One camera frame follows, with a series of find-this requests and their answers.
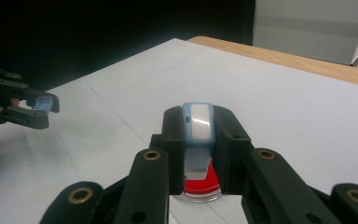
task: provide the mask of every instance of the gray wall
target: gray wall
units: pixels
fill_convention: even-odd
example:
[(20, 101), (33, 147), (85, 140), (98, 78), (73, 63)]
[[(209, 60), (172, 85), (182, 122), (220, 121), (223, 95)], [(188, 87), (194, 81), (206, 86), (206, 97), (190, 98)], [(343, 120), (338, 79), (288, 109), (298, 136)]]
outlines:
[(254, 45), (350, 64), (358, 44), (358, 0), (257, 0)]

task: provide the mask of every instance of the white table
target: white table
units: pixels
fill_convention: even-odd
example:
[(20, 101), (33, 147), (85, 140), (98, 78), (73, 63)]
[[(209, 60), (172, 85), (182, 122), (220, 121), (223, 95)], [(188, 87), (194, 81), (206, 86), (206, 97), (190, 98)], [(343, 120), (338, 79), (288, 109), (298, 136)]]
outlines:
[[(330, 193), (358, 184), (358, 85), (171, 40), (51, 90), (61, 113), (36, 131), (0, 125), (0, 223), (36, 223), (80, 180), (104, 188), (129, 173), (161, 132), (163, 112), (203, 101), (234, 112), (255, 147), (281, 153), (303, 179)], [(241, 197), (171, 198), (177, 223), (246, 223)]]

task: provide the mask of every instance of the table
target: table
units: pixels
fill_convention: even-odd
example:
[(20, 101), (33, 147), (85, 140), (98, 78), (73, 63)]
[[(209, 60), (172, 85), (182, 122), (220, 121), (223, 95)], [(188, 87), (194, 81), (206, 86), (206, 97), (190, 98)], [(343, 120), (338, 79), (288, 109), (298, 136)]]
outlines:
[[(196, 37), (50, 92), (62, 111), (50, 115), (48, 129), (0, 125), (0, 223), (38, 222), (58, 193), (80, 180), (115, 183), (160, 133), (163, 112), (185, 102), (231, 109), (256, 147), (281, 153), (316, 189), (358, 184), (357, 68)], [(171, 197), (171, 220), (246, 223), (240, 201)]]

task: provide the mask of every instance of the red object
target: red object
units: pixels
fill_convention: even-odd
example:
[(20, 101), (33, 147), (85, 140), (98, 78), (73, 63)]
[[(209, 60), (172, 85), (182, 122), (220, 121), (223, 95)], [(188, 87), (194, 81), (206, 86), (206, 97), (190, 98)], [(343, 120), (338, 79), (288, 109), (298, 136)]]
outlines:
[(191, 194), (207, 194), (220, 189), (217, 175), (212, 167), (212, 161), (208, 166), (208, 173), (203, 180), (186, 180), (185, 192)]

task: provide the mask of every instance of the wooden table edge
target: wooden table edge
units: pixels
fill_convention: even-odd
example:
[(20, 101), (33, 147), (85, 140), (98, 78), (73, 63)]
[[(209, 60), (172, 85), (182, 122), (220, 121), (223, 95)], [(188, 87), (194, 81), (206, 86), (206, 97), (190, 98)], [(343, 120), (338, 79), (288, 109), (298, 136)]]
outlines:
[(358, 84), (357, 67), (319, 61), (269, 49), (246, 46), (243, 44), (214, 39), (207, 36), (196, 36), (187, 41), (214, 49), (221, 49), (223, 51), (254, 58), (264, 62), (275, 63), (325, 77), (332, 77)]

